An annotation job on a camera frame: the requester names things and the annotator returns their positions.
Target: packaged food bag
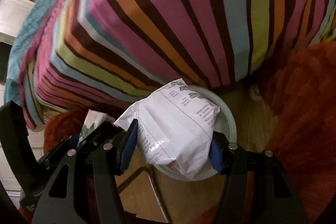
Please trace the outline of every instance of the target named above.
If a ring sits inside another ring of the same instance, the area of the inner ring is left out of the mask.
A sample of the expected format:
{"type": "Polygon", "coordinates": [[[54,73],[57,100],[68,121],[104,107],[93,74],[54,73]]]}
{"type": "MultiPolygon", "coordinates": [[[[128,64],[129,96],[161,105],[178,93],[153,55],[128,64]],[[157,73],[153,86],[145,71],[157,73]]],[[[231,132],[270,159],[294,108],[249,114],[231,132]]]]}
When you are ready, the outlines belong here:
{"type": "Polygon", "coordinates": [[[219,111],[178,79],[131,105],[114,125],[127,130],[138,119],[137,148],[146,163],[174,166],[192,179],[208,160],[219,111]]]}

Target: striped fabric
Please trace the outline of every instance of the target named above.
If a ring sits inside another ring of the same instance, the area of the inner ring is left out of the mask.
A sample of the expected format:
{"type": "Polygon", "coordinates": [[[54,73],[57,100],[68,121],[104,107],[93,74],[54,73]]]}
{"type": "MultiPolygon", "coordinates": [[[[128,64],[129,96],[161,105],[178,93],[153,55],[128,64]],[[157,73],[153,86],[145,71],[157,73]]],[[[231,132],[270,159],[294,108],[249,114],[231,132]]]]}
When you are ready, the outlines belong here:
{"type": "Polygon", "coordinates": [[[46,109],[117,113],[178,78],[221,87],[335,39],[335,11],[335,0],[55,0],[5,101],[19,94],[36,128],[46,109]]]}

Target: red fluffy fabric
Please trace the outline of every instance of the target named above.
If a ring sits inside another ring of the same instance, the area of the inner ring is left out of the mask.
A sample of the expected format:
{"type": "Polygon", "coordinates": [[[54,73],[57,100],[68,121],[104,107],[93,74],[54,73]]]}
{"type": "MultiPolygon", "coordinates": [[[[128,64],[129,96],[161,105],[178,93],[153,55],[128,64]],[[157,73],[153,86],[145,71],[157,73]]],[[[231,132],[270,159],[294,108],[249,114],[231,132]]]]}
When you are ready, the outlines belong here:
{"type": "Polygon", "coordinates": [[[50,151],[61,140],[79,134],[88,110],[69,111],[52,117],[44,130],[44,153],[50,151]]]}
{"type": "Polygon", "coordinates": [[[279,116],[267,148],[290,175],[314,222],[336,192],[336,43],[294,54],[259,89],[279,116]]]}

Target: wooden surface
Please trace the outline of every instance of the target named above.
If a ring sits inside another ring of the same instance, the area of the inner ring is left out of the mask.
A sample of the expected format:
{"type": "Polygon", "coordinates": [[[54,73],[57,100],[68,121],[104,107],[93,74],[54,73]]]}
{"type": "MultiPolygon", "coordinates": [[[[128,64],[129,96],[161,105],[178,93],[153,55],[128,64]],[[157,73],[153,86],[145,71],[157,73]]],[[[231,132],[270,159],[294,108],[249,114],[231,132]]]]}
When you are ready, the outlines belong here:
{"type": "MultiPolygon", "coordinates": [[[[248,91],[237,85],[233,91],[220,94],[230,108],[237,126],[237,143],[249,151],[261,152],[277,125],[264,102],[253,101],[248,91]]],[[[121,177],[119,185],[137,168],[145,166],[140,153],[133,155],[130,168],[121,177]]],[[[225,177],[215,175],[207,180],[182,182],[155,170],[156,181],[174,224],[186,224],[216,205],[221,196],[225,177]]],[[[120,195],[125,210],[138,217],[164,222],[146,173],[135,179],[120,195]]]]}

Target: light green bowl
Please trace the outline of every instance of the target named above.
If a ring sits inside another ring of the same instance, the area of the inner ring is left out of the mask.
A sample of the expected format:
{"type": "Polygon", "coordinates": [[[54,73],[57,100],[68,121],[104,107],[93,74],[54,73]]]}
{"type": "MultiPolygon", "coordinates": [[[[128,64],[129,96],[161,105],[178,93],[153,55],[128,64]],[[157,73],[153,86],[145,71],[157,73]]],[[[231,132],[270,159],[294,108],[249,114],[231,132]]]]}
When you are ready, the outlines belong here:
{"type": "MultiPolygon", "coordinates": [[[[224,101],[215,93],[200,86],[190,85],[190,89],[203,95],[208,98],[211,102],[219,106],[220,112],[217,114],[214,131],[223,133],[230,143],[235,143],[237,141],[237,128],[235,119],[224,101]]],[[[205,180],[217,174],[217,171],[214,170],[210,163],[208,164],[209,168],[197,175],[194,179],[188,179],[180,172],[174,168],[168,168],[161,165],[154,165],[160,172],[169,176],[172,179],[182,180],[182,181],[198,181],[205,180]]]]}

